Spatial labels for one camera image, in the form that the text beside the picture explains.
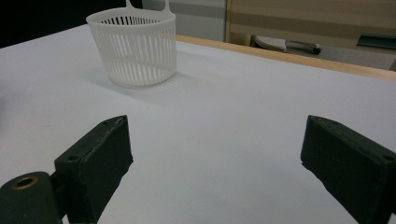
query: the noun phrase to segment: gripper screw hole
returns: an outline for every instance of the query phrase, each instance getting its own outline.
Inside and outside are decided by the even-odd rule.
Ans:
[[[67,158],[69,161],[75,161],[76,159],[78,159],[77,155],[73,155],[73,156],[69,156],[69,158]]]
[[[33,186],[33,184],[35,184],[37,180],[38,180],[37,176],[27,176],[15,182],[12,185],[12,188],[16,190],[27,189]]]

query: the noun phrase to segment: gray floor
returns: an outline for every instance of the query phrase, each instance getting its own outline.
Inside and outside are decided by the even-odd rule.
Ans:
[[[319,58],[340,63],[352,63],[367,67],[374,67],[389,70],[395,54],[376,53],[355,49],[340,49],[335,47],[320,45],[321,53],[315,55],[311,50],[302,48],[301,45],[288,43],[287,53],[303,55],[312,58]]]

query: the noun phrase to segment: basket handle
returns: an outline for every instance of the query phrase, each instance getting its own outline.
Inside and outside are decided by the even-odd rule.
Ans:
[[[125,2],[126,2],[126,7],[127,8],[134,9],[134,6],[132,6],[130,0],[125,0]],[[165,0],[165,8],[163,9],[163,12],[172,13],[171,12],[171,8],[169,7],[169,0]]]

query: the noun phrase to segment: wooden table edge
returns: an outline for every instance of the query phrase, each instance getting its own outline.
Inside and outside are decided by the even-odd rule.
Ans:
[[[323,59],[310,58],[310,57],[293,55],[293,54],[271,51],[266,49],[255,49],[251,47],[245,47],[245,46],[223,43],[219,41],[202,39],[202,38],[185,36],[185,35],[177,35],[177,41],[200,45],[200,46],[206,46],[210,48],[225,49],[229,51],[245,53],[245,54],[263,57],[266,59],[277,60],[281,62],[297,63],[297,64],[312,66],[316,68],[349,73],[353,75],[360,75],[364,77],[376,77],[385,80],[396,81],[396,72],[390,70],[360,66],[350,63],[333,62]]]

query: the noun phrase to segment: white table surface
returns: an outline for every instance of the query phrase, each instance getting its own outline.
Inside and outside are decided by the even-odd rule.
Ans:
[[[0,49],[0,184],[53,173],[127,115],[134,163],[99,223],[356,223],[301,165],[306,118],[395,150],[395,96],[396,82],[181,42],[174,77],[123,88],[83,25]]]

